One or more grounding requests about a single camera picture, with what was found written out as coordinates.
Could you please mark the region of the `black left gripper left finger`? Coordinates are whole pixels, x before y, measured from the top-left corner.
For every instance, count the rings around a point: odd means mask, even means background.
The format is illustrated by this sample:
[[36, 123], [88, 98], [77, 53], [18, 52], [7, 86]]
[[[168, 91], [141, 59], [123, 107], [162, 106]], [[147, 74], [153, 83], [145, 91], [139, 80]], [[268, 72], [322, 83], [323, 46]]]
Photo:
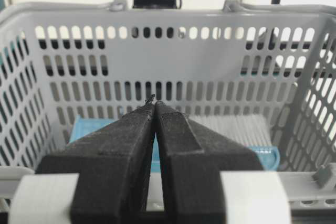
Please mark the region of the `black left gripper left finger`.
[[146, 210], [154, 114], [148, 103], [42, 158], [37, 174], [79, 175], [72, 223], [124, 223]]

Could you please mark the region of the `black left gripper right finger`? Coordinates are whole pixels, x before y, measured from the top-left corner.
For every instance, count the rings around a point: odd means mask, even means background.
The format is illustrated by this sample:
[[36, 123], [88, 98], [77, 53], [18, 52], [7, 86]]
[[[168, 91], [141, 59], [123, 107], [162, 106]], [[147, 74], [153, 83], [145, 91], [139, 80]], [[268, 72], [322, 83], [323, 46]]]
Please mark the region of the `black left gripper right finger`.
[[164, 209], [173, 223], [224, 223], [221, 171], [263, 170], [255, 152], [155, 104]]

